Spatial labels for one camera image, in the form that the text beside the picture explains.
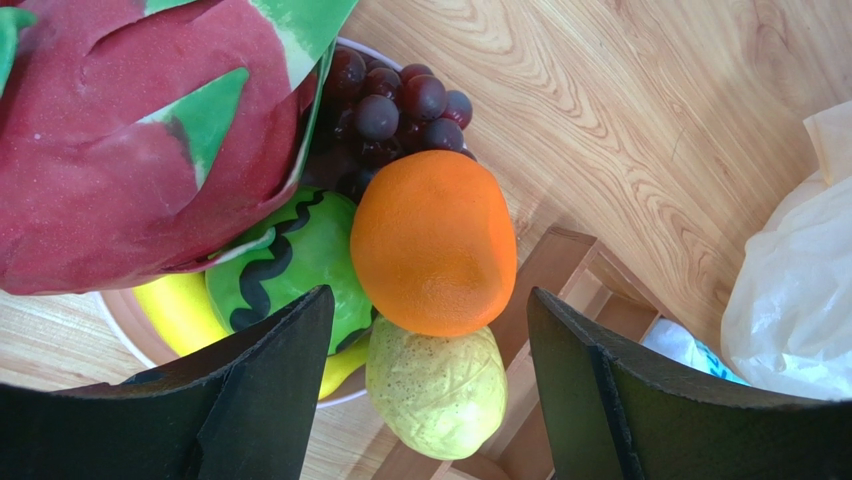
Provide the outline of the red dragon fruit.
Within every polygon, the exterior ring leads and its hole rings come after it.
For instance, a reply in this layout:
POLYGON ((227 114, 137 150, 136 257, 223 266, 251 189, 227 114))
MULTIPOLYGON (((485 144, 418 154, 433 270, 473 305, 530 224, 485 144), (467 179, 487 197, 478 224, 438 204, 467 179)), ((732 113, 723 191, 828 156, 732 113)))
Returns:
POLYGON ((295 192, 351 1, 5 1, 1 287, 197 272, 295 192))

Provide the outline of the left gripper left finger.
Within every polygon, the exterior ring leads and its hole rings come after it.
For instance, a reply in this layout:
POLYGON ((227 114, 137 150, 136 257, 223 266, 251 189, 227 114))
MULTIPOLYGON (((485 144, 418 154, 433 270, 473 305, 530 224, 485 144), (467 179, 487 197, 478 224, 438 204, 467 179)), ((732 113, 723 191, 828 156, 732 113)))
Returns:
POLYGON ((5 479, 297 479, 330 342, 320 286, 126 381, 1 388, 5 479))

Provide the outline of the banana print plastic bag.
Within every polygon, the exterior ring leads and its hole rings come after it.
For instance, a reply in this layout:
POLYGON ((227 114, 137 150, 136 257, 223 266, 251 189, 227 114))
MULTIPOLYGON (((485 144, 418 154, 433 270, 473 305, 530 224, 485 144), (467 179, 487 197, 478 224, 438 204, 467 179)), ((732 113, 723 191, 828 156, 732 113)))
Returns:
POLYGON ((805 119, 817 171, 745 246, 721 327, 729 365, 751 386, 851 396, 851 105, 805 119))

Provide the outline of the pink plate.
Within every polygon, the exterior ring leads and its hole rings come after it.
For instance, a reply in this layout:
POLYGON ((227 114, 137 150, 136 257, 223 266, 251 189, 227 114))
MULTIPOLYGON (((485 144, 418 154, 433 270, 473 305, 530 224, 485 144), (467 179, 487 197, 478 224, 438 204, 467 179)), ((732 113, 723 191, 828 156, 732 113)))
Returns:
MULTIPOLYGON (((236 256, 256 244, 252 241, 246 246, 239 247, 236 256)), ((97 299, 104 312, 106 323, 127 349, 147 367, 160 366, 182 357, 161 339, 147 316, 141 311, 132 294, 132 289, 105 291, 98 294, 97 299)))

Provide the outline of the wooden divided tray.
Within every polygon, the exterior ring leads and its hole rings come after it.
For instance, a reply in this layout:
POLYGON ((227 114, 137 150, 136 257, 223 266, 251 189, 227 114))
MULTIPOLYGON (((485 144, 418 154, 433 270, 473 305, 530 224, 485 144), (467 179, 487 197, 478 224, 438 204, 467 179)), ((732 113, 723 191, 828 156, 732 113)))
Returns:
POLYGON ((491 323, 508 379, 501 427, 469 458, 439 461, 397 442, 377 479, 552 479, 555 476, 530 353, 526 302, 541 287, 588 318, 636 342, 670 308, 594 236, 547 229, 520 267, 515 291, 491 323))

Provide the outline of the yellow lemon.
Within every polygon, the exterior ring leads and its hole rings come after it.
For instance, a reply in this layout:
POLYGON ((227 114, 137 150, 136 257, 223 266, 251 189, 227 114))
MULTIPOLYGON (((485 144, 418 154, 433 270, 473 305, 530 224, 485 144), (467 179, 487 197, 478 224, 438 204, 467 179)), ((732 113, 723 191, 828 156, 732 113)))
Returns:
POLYGON ((378 415, 405 445, 443 461, 476 453, 501 426, 508 406, 507 375, 488 327, 434 337, 379 317, 365 387, 378 415))

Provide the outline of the orange fruit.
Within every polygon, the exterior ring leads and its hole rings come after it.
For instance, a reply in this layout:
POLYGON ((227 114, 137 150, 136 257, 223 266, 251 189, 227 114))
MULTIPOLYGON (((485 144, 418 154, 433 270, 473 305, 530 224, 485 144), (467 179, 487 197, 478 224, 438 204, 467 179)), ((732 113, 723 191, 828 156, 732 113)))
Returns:
POLYGON ((379 313, 429 336, 487 326, 516 282, 516 236, 498 181, 451 151, 424 151, 381 168, 357 207, 350 252, 379 313))

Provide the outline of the yellow banana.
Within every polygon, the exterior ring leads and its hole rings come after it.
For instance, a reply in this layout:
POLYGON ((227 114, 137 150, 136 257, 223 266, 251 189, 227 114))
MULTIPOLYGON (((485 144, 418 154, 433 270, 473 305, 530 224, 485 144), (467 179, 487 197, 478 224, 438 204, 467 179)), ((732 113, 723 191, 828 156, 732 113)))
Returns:
MULTIPOLYGON (((229 335, 217 319, 202 273, 167 275, 132 289, 141 311, 165 343, 180 356, 229 335)), ((329 407, 365 394, 364 366, 369 336, 326 360, 318 405, 329 407)))

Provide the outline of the small green watermelon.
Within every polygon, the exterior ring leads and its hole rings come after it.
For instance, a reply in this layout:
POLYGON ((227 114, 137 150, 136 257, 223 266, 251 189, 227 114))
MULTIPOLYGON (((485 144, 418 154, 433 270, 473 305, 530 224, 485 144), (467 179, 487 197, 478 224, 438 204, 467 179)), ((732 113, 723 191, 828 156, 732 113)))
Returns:
POLYGON ((375 315, 350 256, 355 211, 355 203, 339 193, 304 186, 240 236, 239 244, 257 244, 205 272, 223 328, 242 331, 314 287, 328 285, 335 301, 328 354, 363 336, 375 315))

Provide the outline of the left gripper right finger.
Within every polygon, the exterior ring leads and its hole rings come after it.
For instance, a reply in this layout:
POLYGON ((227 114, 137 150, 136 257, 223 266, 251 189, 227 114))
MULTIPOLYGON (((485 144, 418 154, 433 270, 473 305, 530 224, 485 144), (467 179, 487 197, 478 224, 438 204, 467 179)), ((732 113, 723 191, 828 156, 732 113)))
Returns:
POLYGON ((847 479, 851 404, 686 367, 536 288, 527 319, 560 479, 847 479))

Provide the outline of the teal blue white sock roll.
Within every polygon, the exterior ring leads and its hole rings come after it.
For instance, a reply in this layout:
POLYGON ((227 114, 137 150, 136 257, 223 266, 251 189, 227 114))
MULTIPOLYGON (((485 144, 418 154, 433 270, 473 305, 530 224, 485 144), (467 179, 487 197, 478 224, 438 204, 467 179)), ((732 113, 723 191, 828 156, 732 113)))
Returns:
POLYGON ((709 347, 697 340, 679 323, 658 319, 641 344, 671 360, 708 375, 748 386, 709 347))

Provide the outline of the dark red grape bunch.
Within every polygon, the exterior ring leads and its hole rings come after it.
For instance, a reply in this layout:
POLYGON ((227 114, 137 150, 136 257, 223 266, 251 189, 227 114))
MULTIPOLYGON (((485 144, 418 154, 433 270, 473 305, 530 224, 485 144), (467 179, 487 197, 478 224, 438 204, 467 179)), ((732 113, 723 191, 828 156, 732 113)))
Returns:
POLYGON ((430 67, 395 68, 339 45, 302 182, 359 202, 379 169, 407 155, 430 150, 468 155, 463 132, 472 119, 468 96, 447 89, 430 67))

